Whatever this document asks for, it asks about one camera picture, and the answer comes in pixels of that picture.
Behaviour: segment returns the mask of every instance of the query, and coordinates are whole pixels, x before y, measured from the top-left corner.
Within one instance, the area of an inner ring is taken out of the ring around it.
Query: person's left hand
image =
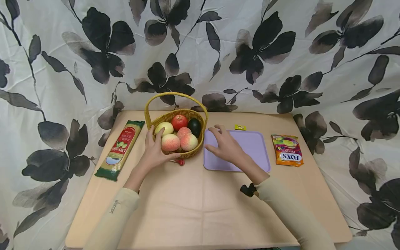
[[[156,141],[153,140],[154,125],[151,126],[150,130],[146,134],[146,149],[140,159],[138,166],[146,168],[148,171],[159,166],[169,160],[173,160],[180,157],[179,153],[172,153],[165,155],[161,151],[161,135],[164,132],[162,128],[156,136]]]

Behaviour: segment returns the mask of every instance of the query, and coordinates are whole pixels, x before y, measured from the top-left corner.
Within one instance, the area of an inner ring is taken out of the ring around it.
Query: basket handle
[[[187,94],[182,94],[182,93],[178,93],[178,92],[164,92],[164,93],[160,93],[157,94],[155,96],[153,96],[152,98],[150,98],[150,100],[146,103],[146,106],[144,107],[144,119],[146,120],[146,124],[147,124],[147,129],[150,129],[151,127],[151,118],[150,118],[150,112],[149,112],[149,104],[151,103],[152,100],[156,99],[157,97],[161,97],[161,96],[169,96],[169,95],[176,95],[176,96],[182,96],[182,97],[186,97],[190,100],[192,100],[193,102],[197,103],[203,110],[204,110],[204,114],[206,116],[206,119],[204,120],[204,126],[203,126],[203,134],[206,131],[206,124],[208,121],[208,112],[207,112],[207,108],[204,107],[203,104],[201,104],[198,100],[194,99],[191,96],[188,96]]]

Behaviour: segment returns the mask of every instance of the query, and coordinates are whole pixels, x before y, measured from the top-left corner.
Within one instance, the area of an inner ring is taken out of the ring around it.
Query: red label
[[[135,134],[136,130],[133,127],[124,128],[124,130],[120,134],[120,137],[118,137],[117,141],[114,144],[114,147],[111,149],[110,152],[125,154]]]

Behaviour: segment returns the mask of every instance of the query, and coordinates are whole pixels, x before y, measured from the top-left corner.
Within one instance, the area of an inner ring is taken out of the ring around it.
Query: wicker basket
[[[186,97],[186,98],[194,101],[200,107],[202,107],[202,109],[204,110],[204,114],[206,116],[206,119],[203,119],[203,117],[198,112],[196,112],[194,110],[178,109],[178,110],[171,111],[171,112],[169,112],[169,113],[167,113],[165,115],[162,115],[162,116],[158,117],[157,119],[155,119],[154,121],[151,121],[150,113],[149,113],[149,104],[151,103],[152,100],[156,99],[157,97],[168,96],[168,95],[183,96],[183,97]],[[160,124],[161,122],[171,122],[171,120],[177,114],[184,115],[188,120],[190,120],[192,118],[196,118],[197,120],[200,121],[200,124],[202,126],[202,131],[200,132],[200,136],[198,138],[198,145],[197,145],[197,147],[195,149],[186,152],[186,151],[183,151],[181,148],[179,148],[177,151],[175,151],[175,152],[180,153],[180,157],[181,158],[188,159],[190,157],[193,157],[202,148],[202,144],[203,144],[203,140],[204,140],[204,132],[206,131],[206,125],[207,125],[207,120],[208,120],[208,112],[207,112],[206,107],[204,107],[198,100],[196,100],[193,97],[190,97],[188,95],[177,93],[177,92],[165,92],[165,93],[161,93],[161,94],[153,96],[147,102],[146,107],[144,108],[144,119],[146,120],[146,124],[147,124],[147,128],[148,129],[150,129],[150,127],[152,125],[157,127],[157,125]]]

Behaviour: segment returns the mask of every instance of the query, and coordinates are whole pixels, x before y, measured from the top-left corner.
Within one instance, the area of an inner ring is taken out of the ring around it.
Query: person's right hand
[[[208,128],[217,139],[218,148],[205,145],[204,147],[217,157],[239,167],[239,163],[248,155],[240,147],[239,143],[231,136],[223,125],[215,125]]]

